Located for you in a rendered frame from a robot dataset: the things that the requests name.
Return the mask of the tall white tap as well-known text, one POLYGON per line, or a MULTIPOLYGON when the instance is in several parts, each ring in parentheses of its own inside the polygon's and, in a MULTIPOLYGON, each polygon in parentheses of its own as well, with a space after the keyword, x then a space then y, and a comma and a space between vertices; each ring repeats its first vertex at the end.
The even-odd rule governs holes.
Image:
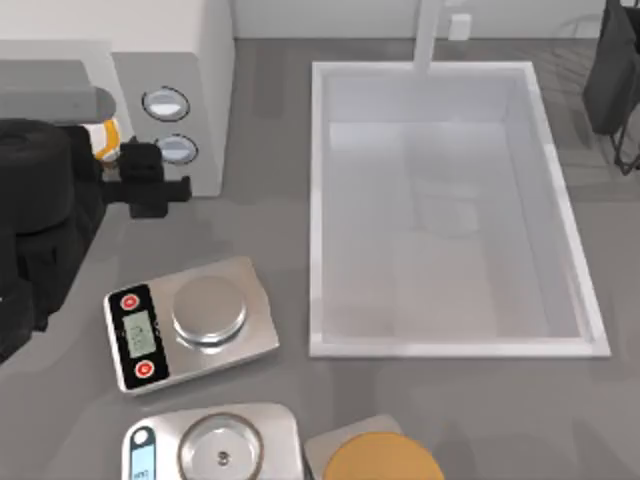
POLYGON ((416 74, 426 74, 433 58, 442 0, 419 0, 413 69, 416 74))

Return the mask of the white sink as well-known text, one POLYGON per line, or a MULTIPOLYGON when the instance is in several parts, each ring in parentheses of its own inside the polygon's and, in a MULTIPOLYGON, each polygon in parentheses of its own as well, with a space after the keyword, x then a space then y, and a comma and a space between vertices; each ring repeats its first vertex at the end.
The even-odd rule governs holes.
POLYGON ((312 356, 610 356, 530 62, 316 62, 311 108, 312 356))

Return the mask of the round grey microwave knob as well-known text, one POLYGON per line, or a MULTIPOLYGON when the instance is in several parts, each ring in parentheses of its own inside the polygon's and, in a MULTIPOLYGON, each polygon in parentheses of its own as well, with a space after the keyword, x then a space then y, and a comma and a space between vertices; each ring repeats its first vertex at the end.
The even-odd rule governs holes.
POLYGON ((169 86, 145 92, 142 107, 151 118, 160 122, 178 122, 190 112, 188 98, 169 86))
POLYGON ((171 165, 187 165, 194 161, 199 153, 197 144, 187 136, 174 134, 156 141, 162 160, 171 165))

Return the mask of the silver scale with black panel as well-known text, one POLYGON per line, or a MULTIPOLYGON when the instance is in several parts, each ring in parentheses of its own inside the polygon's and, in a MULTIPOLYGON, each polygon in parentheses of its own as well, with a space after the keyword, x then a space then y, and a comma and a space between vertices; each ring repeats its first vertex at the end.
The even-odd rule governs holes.
POLYGON ((142 395, 276 350, 253 262, 236 256, 132 284, 103 299, 119 390, 142 395))

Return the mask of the white wall socket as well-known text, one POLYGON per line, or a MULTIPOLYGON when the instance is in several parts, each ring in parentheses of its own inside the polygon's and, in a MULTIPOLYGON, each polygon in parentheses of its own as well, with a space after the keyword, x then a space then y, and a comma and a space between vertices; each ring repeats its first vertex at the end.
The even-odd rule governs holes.
POLYGON ((448 40, 466 41, 471 37, 472 15, 467 13, 453 14, 450 18, 448 40))

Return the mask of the pale microwave oven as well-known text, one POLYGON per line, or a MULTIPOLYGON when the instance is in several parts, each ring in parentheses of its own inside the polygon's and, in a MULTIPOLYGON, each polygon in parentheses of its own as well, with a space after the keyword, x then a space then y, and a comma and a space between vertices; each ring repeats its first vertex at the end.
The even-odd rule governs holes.
POLYGON ((188 176, 196 197, 221 192, 235 66, 228 0, 0 0, 0 59, 81 61, 114 100, 123 140, 189 137, 197 158, 163 161, 165 175, 188 176), (163 86, 189 100, 178 122, 142 107, 143 94, 163 86))

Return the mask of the pale rounded box orange stripe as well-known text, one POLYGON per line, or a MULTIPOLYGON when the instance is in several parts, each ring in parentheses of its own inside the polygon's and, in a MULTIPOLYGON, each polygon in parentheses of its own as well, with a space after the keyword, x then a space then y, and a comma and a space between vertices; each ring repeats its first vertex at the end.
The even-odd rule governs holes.
POLYGON ((113 163, 120 154, 121 133, 117 120, 84 124, 90 138, 94 157, 103 163, 113 163))

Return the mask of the grey scale with orange plate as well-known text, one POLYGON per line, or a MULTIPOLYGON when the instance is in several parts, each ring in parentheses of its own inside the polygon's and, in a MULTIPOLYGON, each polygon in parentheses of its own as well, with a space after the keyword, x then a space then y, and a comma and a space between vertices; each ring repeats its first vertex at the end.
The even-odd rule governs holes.
POLYGON ((314 480, 446 480, 433 454, 379 414, 306 440, 314 480))

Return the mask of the silver scale with blue panel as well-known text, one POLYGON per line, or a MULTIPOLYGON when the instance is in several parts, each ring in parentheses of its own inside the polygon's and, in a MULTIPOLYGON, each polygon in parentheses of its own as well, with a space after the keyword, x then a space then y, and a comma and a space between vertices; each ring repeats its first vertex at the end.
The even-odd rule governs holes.
POLYGON ((123 438, 120 480, 306 480, 295 416, 258 402, 146 417, 123 438))

